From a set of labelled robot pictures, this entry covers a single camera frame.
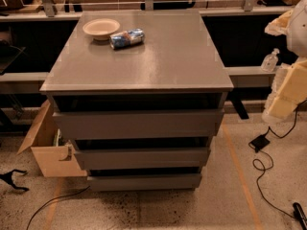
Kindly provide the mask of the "foam padded gripper finger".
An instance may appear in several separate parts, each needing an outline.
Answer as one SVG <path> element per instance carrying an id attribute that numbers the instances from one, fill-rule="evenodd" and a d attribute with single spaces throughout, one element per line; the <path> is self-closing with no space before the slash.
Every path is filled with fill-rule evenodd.
<path id="1" fill-rule="evenodd" d="M 276 71 L 262 119 L 266 123 L 285 120 L 307 99 L 307 60 L 282 64 Z"/>
<path id="2" fill-rule="evenodd" d="M 265 33 L 268 35 L 286 35 L 288 23 L 290 21 L 293 10 L 289 10 L 281 14 L 279 17 L 275 18 L 270 22 L 266 28 Z"/>

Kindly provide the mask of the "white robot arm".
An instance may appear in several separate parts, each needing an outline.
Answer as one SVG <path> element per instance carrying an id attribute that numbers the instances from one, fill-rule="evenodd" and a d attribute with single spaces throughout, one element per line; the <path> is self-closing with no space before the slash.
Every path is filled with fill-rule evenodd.
<path id="1" fill-rule="evenodd" d="M 270 22 L 265 33 L 285 35 L 287 49 L 297 55 L 295 63 L 282 63 L 276 70 L 266 100 L 262 119 L 274 124 L 285 120 L 307 99 L 307 0 L 300 0 L 292 10 Z"/>

